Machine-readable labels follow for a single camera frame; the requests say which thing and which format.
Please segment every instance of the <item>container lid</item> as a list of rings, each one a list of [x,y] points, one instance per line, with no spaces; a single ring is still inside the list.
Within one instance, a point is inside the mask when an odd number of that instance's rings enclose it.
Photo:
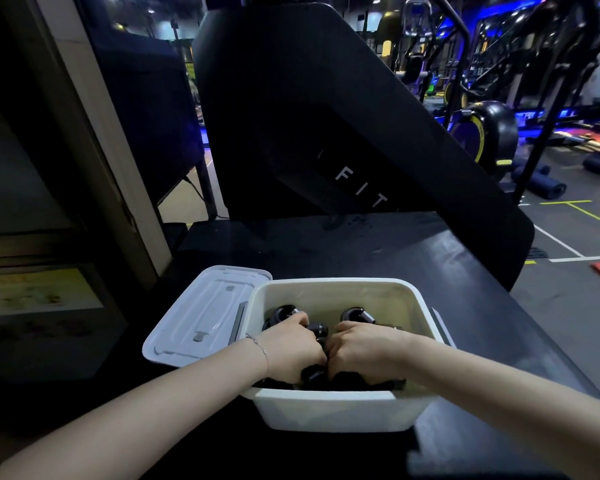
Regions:
[[[263,269],[206,268],[146,338],[144,357],[183,367],[233,343],[252,291],[272,279]]]

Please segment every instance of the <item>cable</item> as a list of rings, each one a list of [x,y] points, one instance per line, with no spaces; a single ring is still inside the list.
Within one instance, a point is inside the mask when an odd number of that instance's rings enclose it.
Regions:
[[[189,177],[187,177],[187,176],[185,175],[185,176],[183,177],[183,180],[184,180],[186,183],[188,183],[189,185],[191,185],[191,186],[193,187],[193,190],[195,190],[195,191],[196,191],[196,193],[198,194],[198,197],[200,197],[200,199],[202,199],[202,202],[204,202],[204,203],[206,203],[206,204],[210,205],[210,204],[209,204],[209,202],[207,202],[207,201],[206,201],[206,199],[205,199],[204,197],[202,197],[202,194],[201,194],[201,193],[200,193],[200,191],[198,190],[197,186],[195,186],[195,184],[194,184],[194,183],[193,183],[193,182],[192,182],[192,181],[189,179]],[[221,216],[221,215],[219,215],[219,214],[218,214],[216,217],[217,217],[218,219],[229,219],[229,217],[224,217],[224,216]]]

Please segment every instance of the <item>bracelet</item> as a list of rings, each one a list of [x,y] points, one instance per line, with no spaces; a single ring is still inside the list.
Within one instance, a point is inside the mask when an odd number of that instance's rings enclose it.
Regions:
[[[256,344],[258,347],[260,347],[260,350],[262,350],[262,353],[264,354],[264,358],[267,360],[267,374],[268,374],[269,373],[269,356],[267,355],[267,351],[264,350],[264,347],[259,343],[259,341],[255,337],[251,336],[248,333],[245,333],[244,336],[247,339],[252,339],[253,343]]]

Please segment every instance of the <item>hand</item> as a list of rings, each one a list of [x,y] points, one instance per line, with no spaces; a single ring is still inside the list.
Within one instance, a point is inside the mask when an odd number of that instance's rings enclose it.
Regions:
[[[327,340],[328,373],[358,372],[369,384],[407,379],[405,350],[413,334],[371,323],[340,322]]]
[[[300,373],[313,364],[324,365],[327,356],[315,339],[306,313],[291,315],[288,319],[266,329],[256,338],[267,351],[267,377],[289,384],[300,382]]]

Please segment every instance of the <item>table surface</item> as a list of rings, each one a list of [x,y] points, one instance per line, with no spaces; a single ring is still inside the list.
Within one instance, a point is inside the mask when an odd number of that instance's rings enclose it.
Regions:
[[[266,269],[274,279],[385,277],[414,284],[462,350],[600,398],[536,322],[434,213],[317,216],[193,225],[154,290],[154,305],[130,327],[104,369],[121,390],[169,370],[140,356],[142,342],[180,293],[217,264]],[[241,472],[391,473],[411,477],[559,474],[525,448],[444,399],[404,433],[290,433],[264,425],[238,398],[177,444],[146,477],[186,469]]]

